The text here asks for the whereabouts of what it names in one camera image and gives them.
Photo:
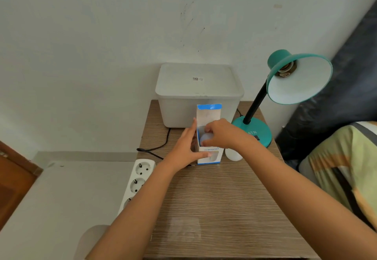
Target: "teal lamp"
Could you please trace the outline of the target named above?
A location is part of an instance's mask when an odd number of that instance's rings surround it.
[[[256,137],[265,147],[271,143],[271,130],[253,117],[264,97],[268,94],[279,104],[300,103],[320,92],[332,75],[331,62],[318,54],[291,54],[279,49],[270,55],[267,64],[271,71],[250,109],[232,123]]]

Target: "open box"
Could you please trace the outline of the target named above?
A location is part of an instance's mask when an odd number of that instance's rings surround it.
[[[212,156],[208,158],[202,158],[198,160],[198,165],[204,164],[218,164],[221,161],[223,148],[219,147],[204,147],[200,145],[200,138],[203,136],[205,125],[208,123],[219,120],[221,115],[221,104],[207,104],[207,105],[197,105],[196,107],[196,144],[195,151],[203,152],[210,151]]]

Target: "lamp base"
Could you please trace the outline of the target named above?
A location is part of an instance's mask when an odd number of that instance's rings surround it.
[[[270,128],[261,120],[252,118],[251,122],[246,125],[243,123],[245,116],[238,117],[232,124],[244,130],[247,134],[253,135],[264,147],[268,147],[272,140]]]

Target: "black stripe on fabric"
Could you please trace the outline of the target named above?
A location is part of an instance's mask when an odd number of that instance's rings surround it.
[[[337,178],[340,186],[342,187],[344,193],[346,194],[347,200],[350,203],[352,212],[356,215],[362,222],[368,225],[373,231],[375,231],[373,225],[369,222],[369,220],[365,217],[363,212],[361,211],[359,205],[357,204],[356,198],[352,192],[352,187],[348,183],[347,179],[343,176],[342,172],[339,168],[331,168],[332,172],[334,173],[335,177]]]
[[[356,122],[351,123],[351,126],[355,127],[357,130],[363,133],[365,137],[367,137],[373,144],[377,146],[377,135],[374,134],[371,130]]]

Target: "person's left hand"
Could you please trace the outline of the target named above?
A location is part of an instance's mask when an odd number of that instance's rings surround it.
[[[189,163],[207,158],[211,156],[210,152],[196,152],[191,151],[191,142],[196,132],[196,118],[190,128],[186,128],[181,137],[178,139],[172,151],[167,154],[163,162],[178,172],[180,169],[186,167]]]

